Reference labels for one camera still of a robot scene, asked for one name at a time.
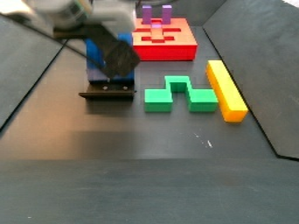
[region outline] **green tetromino block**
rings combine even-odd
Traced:
[[[192,89],[190,76],[164,76],[164,89],[144,91],[144,111],[171,112],[172,93],[184,93],[191,112],[212,112],[219,101],[212,89]]]

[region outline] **red block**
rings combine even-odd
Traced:
[[[171,24],[162,24],[160,18],[152,19],[152,28],[136,20],[134,48],[142,60],[195,60],[198,43],[186,18],[172,18]]]

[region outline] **long yellow block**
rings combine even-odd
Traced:
[[[219,108],[229,123],[241,123],[249,113],[249,107],[242,99],[230,73],[222,60],[210,60],[207,65],[208,80],[219,98]]]

